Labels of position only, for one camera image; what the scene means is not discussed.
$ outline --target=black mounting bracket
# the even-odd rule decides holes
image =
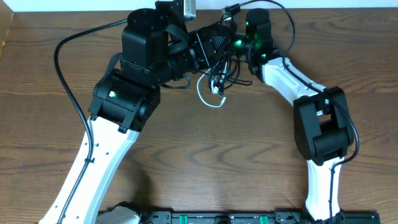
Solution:
[[[324,92],[349,114],[341,88],[333,87]],[[330,114],[330,119],[320,123],[318,111]],[[303,96],[294,101],[294,134],[301,155],[318,166],[327,160],[347,155],[347,148],[354,141],[354,131],[341,111],[319,94]]]

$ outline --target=cable clip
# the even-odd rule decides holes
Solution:
[[[90,163],[94,163],[94,160],[95,160],[95,158],[93,158],[92,160],[89,160],[89,159],[85,159],[85,162],[90,162]]]
[[[224,12],[229,12],[232,16],[235,16],[237,13],[241,11],[241,7],[239,6],[239,3],[233,5],[233,6],[227,6],[224,9]]]

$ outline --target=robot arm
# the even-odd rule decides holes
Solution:
[[[261,79],[264,83],[275,88],[292,106],[294,101],[306,96],[316,97],[317,92],[308,89],[302,82],[298,81],[292,74],[290,74],[282,63],[283,58],[278,57],[268,61],[264,64],[261,69]],[[298,71],[290,62],[288,58],[285,58],[285,62],[289,65],[291,71],[298,75],[302,80],[307,83],[311,83],[312,86],[319,90],[324,90],[326,87],[315,83],[303,73]],[[313,111],[316,112],[317,116],[323,115],[323,110],[318,108]],[[329,196],[330,196],[330,179],[331,179],[331,167],[333,164],[344,160],[344,157],[335,157],[325,161],[322,165],[317,165],[313,160],[308,160],[308,197],[305,201],[305,208],[308,214],[313,220],[327,220],[330,218],[329,213]],[[340,212],[338,206],[338,179],[340,174],[341,166],[335,169],[335,181],[333,182],[333,196],[332,196],[332,215],[335,216]]]
[[[119,125],[104,118],[98,117],[96,120],[89,118],[88,122],[95,142],[94,163],[88,166],[75,195],[69,203],[63,223],[86,224],[95,222],[101,202],[116,169],[139,135],[138,132],[131,130],[124,134],[120,133],[118,131]],[[57,199],[55,199],[50,210],[40,221],[40,224],[57,223],[65,202],[85,163],[87,152],[88,139],[87,133],[85,133],[68,177]],[[129,216],[130,220],[139,220],[139,216],[133,211],[131,211]]]
[[[295,141],[308,163],[309,191],[305,207],[313,221],[330,217],[330,169],[347,154],[347,147],[353,143],[353,130],[334,105],[317,92],[306,88],[285,69],[282,61],[284,58],[272,44],[267,10],[254,9],[248,12],[246,35],[243,35],[242,41],[234,39],[236,24],[225,27],[216,23],[187,33],[184,20],[195,15],[175,9],[182,5],[187,8],[188,2],[157,2],[156,9],[139,9],[129,15],[128,25],[122,35],[121,69],[113,69],[97,83],[89,108],[89,124],[95,142],[94,163],[88,166],[74,197],[67,203],[85,163],[88,151],[85,135],[61,192],[40,223],[56,223],[67,205],[64,223],[94,223],[121,159],[160,103],[159,86],[181,79],[185,72],[216,67],[216,62],[225,56],[227,50],[238,55],[246,54],[253,75],[274,87],[294,107]],[[170,45],[169,35],[173,42]],[[323,90],[348,113],[341,89],[327,89],[314,83],[294,68],[289,59],[284,60],[291,71],[315,88]],[[215,73],[219,69],[222,70],[223,67],[215,69]],[[331,120],[320,124],[318,116],[322,114],[330,114]],[[332,215],[340,211],[337,203],[340,168],[337,167],[335,171]],[[125,215],[130,223],[137,223],[140,219],[135,212]]]

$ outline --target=wood grain surface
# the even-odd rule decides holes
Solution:
[[[297,40],[290,58],[316,82],[344,89],[359,130],[359,156],[342,169],[340,206],[397,223],[398,9],[291,13]],[[128,14],[15,15],[0,59],[0,223],[38,222],[80,147],[84,129],[55,73],[55,46]],[[198,11],[188,29],[219,18],[220,11]],[[244,29],[244,13],[239,18]],[[285,49],[289,21],[281,10],[271,10],[271,21],[275,42]],[[85,111],[110,57],[121,51],[122,30],[90,34],[61,50],[62,71]],[[196,84],[198,75],[191,77]],[[226,91],[220,110],[207,108],[194,85],[162,89],[161,104],[123,159],[101,209],[122,201],[174,210],[301,209],[307,165],[294,143],[292,107],[245,66],[241,77],[254,84]],[[201,89],[208,101],[219,101]]]

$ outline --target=white cable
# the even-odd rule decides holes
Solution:
[[[214,105],[208,104],[208,103],[201,97],[200,90],[199,90],[199,84],[200,84],[201,79],[202,79],[204,76],[206,76],[206,74],[203,74],[203,75],[199,78],[198,83],[197,83],[197,90],[198,90],[199,98],[201,99],[201,101],[202,101],[204,104],[206,104],[206,105],[209,106],[209,107],[212,107],[212,108],[220,108],[220,107],[222,107],[222,106],[224,105],[224,103],[225,103],[226,97],[224,97],[224,98],[221,100],[221,103],[220,103],[220,105],[218,105],[218,106],[214,106]]]

